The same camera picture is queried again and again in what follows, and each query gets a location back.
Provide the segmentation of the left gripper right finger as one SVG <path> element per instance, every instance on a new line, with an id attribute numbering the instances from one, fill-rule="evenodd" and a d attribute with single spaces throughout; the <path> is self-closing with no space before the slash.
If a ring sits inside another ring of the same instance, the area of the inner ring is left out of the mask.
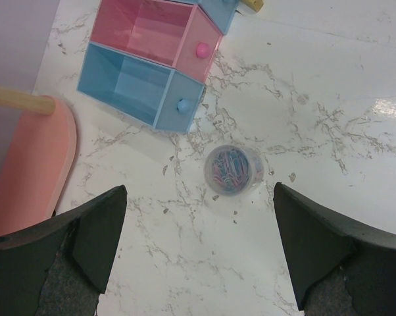
<path id="1" fill-rule="evenodd" d="M 274 187 L 295 301 L 305 315 L 396 315 L 396 234 Z"/>

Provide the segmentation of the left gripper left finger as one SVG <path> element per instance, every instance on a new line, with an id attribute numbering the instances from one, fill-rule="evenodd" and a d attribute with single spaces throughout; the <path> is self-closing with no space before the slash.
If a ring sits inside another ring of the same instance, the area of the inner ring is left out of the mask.
<path id="1" fill-rule="evenodd" d="M 0 315 L 95 315 L 116 257 L 125 186 L 0 236 Z"/>

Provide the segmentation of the pastel four-compartment drawer organizer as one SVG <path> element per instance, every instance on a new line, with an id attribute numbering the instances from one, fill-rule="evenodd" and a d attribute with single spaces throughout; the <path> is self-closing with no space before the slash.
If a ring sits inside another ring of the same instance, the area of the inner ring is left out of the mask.
<path id="1" fill-rule="evenodd" d="M 102 1 L 78 90 L 156 130 L 190 129 L 237 1 Z"/>

